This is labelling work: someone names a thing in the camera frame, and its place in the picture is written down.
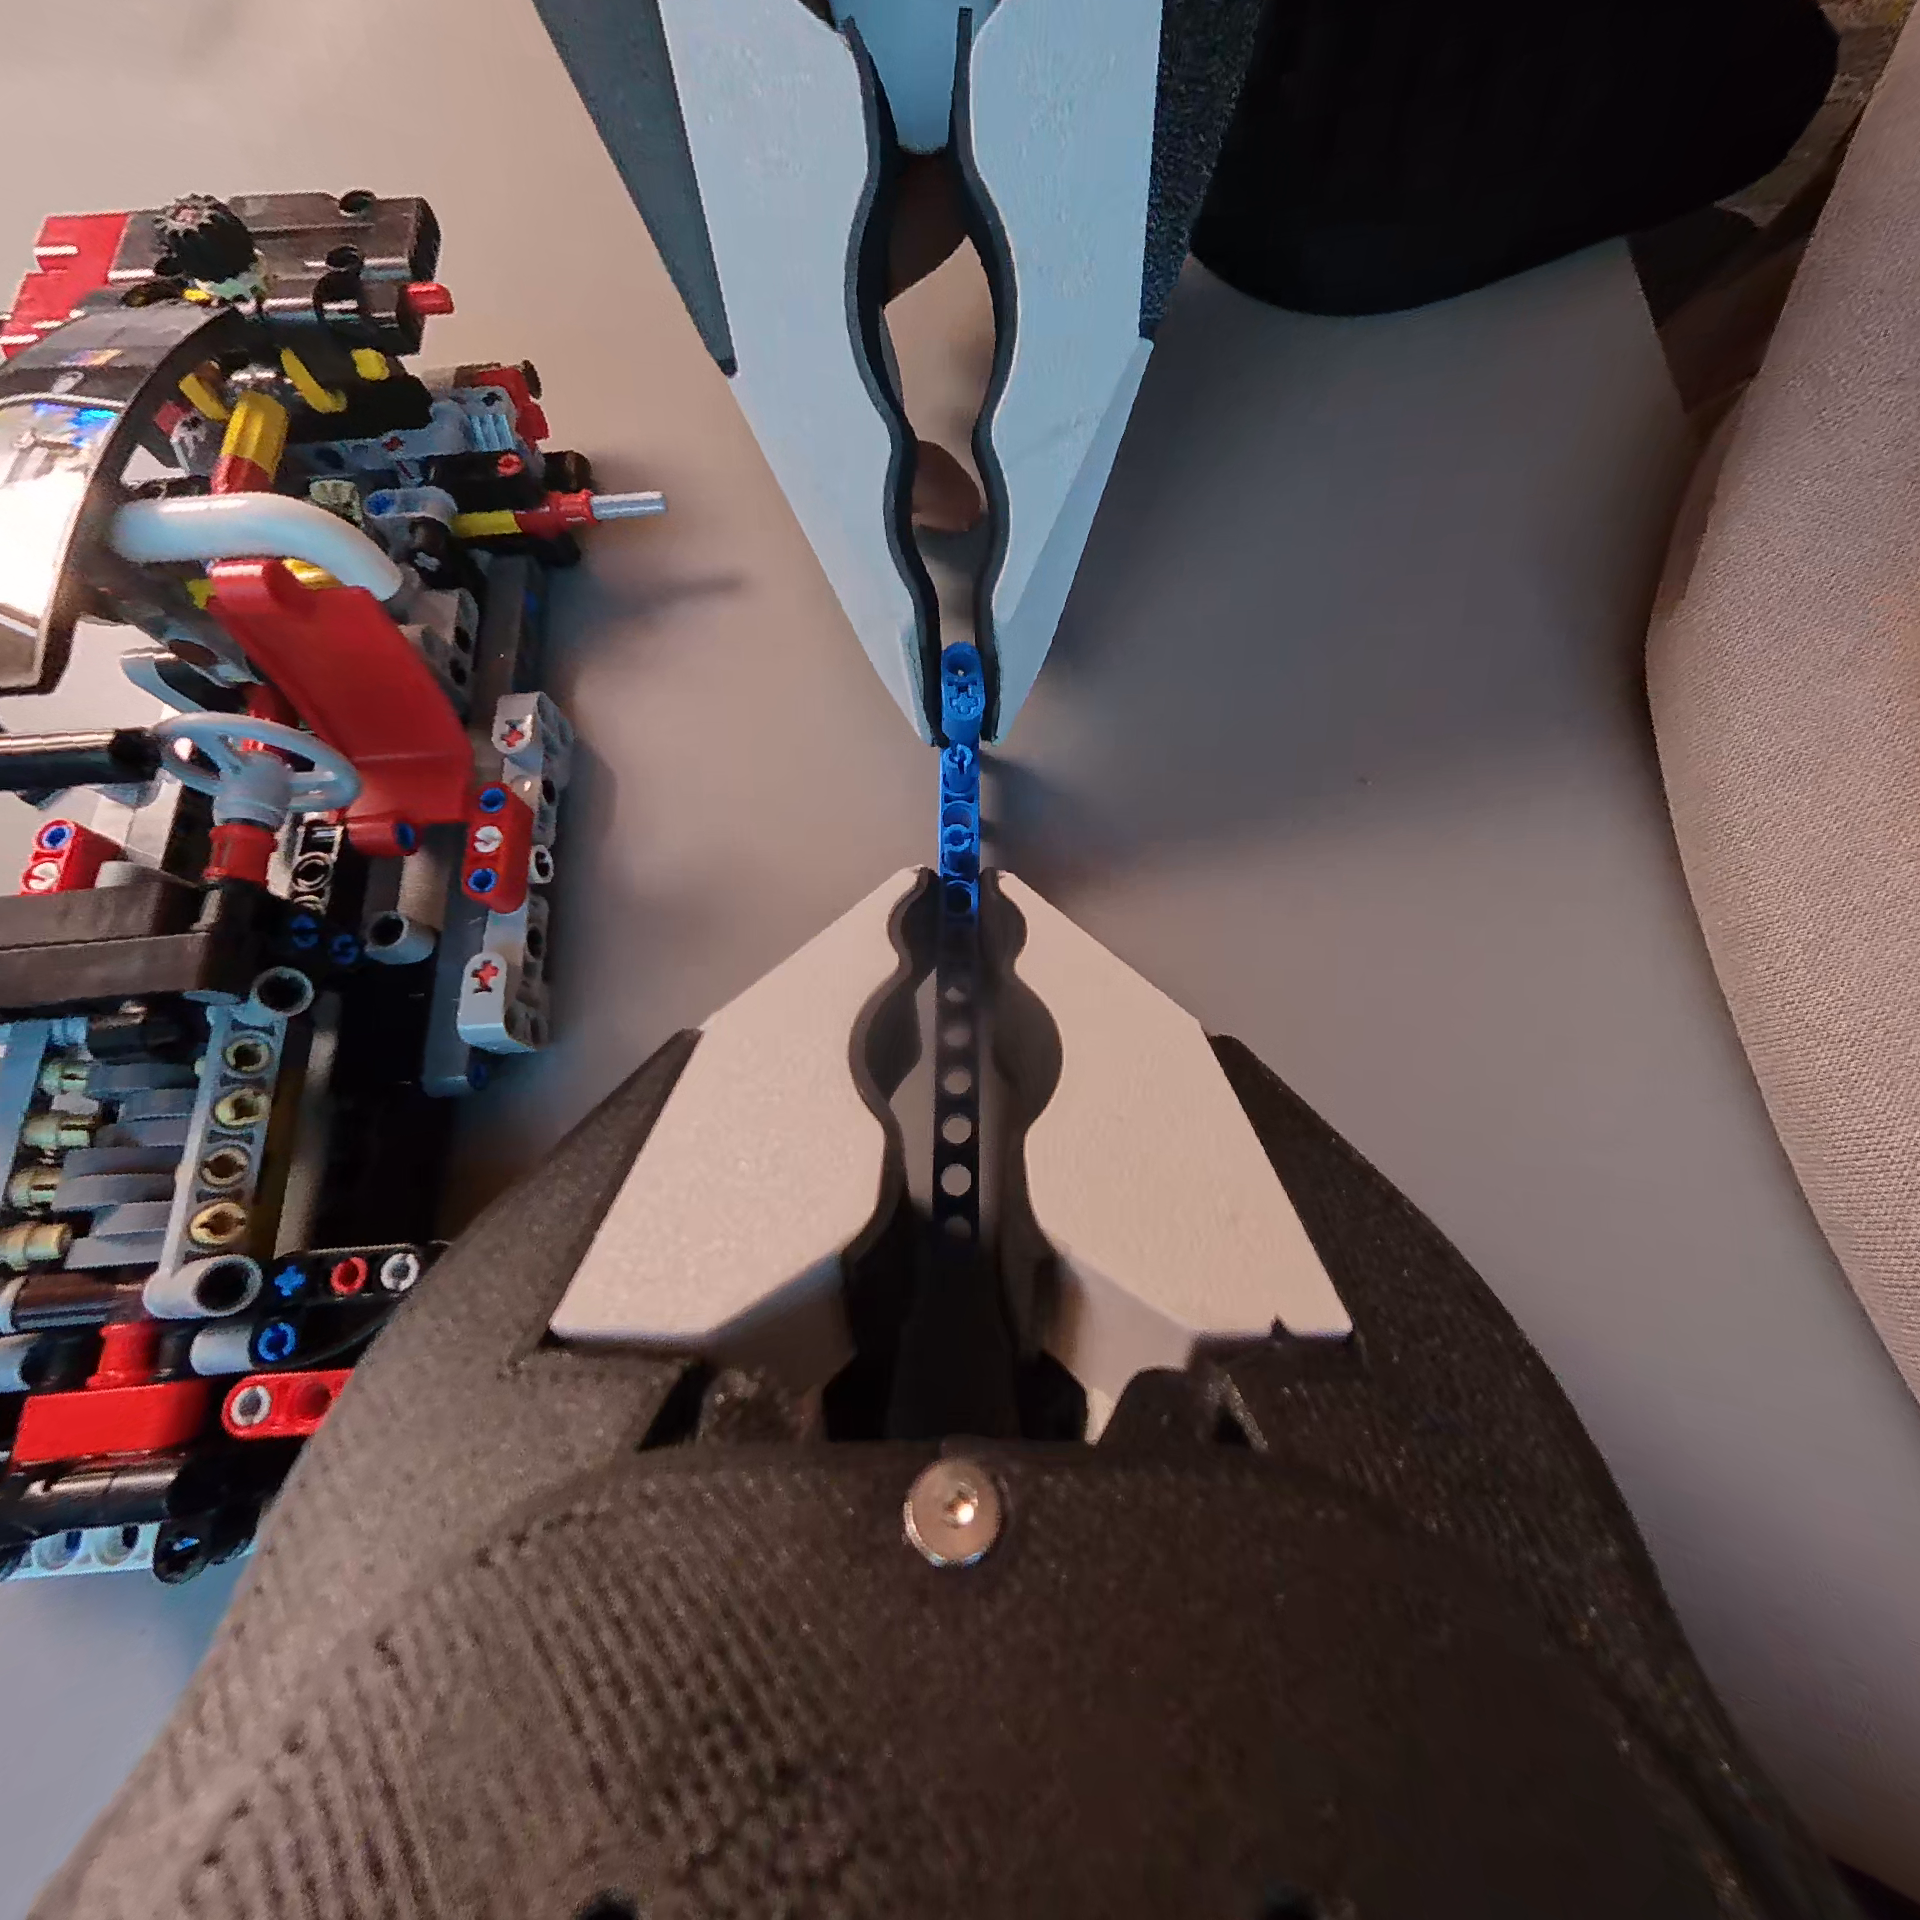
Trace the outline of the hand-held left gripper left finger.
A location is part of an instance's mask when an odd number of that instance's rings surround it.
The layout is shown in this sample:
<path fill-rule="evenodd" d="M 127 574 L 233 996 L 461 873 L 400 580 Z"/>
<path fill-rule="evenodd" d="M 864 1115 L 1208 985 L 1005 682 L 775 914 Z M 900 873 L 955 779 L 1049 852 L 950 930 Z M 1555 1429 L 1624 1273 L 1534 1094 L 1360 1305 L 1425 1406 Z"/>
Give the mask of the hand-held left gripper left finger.
<path fill-rule="evenodd" d="M 824 1386 L 847 1262 L 905 1190 L 892 1099 L 920 1056 L 933 876 L 900 870 L 713 1012 L 548 1323 Z"/>

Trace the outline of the long blue lego beam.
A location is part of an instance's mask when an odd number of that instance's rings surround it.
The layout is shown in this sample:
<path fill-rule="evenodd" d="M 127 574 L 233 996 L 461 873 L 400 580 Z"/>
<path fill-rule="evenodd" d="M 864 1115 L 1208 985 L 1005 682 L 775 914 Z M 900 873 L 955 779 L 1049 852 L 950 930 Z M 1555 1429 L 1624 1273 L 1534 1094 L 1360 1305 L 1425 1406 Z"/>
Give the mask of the long blue lego beam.
<path fill-rule="evenodd" d="M 937 942 L 933 964 L 929 1226 L 943 1258 L 980 1243 L 980 821 L 979 749 L 942 753 L 937 836 Z"/>

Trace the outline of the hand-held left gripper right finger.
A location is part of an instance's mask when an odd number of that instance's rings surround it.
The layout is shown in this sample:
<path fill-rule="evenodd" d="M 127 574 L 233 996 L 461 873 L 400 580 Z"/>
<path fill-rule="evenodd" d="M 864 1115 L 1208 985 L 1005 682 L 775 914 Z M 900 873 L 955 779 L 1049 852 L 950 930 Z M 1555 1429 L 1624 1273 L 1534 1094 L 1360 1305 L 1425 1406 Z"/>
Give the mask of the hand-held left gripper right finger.
<path fill-rule="evenodd" d="M 1139 1374 L 1349 1337 L 1205 1026 L 1007 870 L 985 877 L 980 934 L 1014 1339 L 1073 1380 L 1087 1437 Z"/>

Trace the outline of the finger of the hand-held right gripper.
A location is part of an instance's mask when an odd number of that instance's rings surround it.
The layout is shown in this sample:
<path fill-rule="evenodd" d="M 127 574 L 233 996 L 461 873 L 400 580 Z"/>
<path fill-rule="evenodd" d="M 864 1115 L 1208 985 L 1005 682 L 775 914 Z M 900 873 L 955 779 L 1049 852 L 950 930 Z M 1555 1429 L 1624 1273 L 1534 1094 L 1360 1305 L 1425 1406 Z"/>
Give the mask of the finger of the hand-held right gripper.
<path fill-rule="evenodd" d="M 920 739 L 940 613 L 881 346 L 899 145 L 857 30 L 799 2 L 539 2 L 703 346 Z"/>
<path fill-rule="evenodd" d="M 992 510 L 973 624 L 1004 741 L 1057 630 L 1149 356 L 1141 331 L 1161 2 L 965 9 L 950 150 L 995 358 L 973 430 Z"/>

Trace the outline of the person's dark clothing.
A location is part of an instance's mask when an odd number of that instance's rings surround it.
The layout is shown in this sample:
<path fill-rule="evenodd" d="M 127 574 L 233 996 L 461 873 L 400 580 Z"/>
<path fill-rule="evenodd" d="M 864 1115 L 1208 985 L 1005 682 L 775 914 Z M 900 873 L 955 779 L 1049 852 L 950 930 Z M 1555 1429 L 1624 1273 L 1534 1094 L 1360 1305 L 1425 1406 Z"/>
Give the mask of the person's dark clothing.
<path fill-rule="evenodd" d="M 1836 64 L 1811 2 L 1267 5 L 1191 253 L 1309 315 L 1459 298 L 1748 188 Z"/>

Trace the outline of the lego car model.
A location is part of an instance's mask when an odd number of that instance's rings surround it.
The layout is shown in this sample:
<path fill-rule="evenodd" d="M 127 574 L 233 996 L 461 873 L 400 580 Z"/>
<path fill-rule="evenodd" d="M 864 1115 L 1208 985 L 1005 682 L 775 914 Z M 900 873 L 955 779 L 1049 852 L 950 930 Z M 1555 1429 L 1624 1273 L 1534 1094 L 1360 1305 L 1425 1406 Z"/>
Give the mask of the lego car model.
<path fill-rule="evenodd" d="M 5 301 L 1 1573 L 254 1544 L 441 1259 L 452 1099 L 551 1041 L 552 574 L 656 517 L 537 371 L 432 368 L 422 198 L 47 218 Z"/>

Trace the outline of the person's right hand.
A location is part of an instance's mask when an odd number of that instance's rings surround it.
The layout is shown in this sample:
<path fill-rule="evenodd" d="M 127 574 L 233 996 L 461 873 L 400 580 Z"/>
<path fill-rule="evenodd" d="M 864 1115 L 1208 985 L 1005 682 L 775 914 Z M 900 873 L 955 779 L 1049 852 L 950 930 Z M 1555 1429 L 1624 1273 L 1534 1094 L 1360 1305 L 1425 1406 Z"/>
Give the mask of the person's right hand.
<path fill-rule="evenodd" d="M 911 520 L 959 536 L 982 515 L 971 435 L 992 372 L 995 318 L 949 148 L 902 156 L 889 220 L 880 323 L 918 437 Z"/>

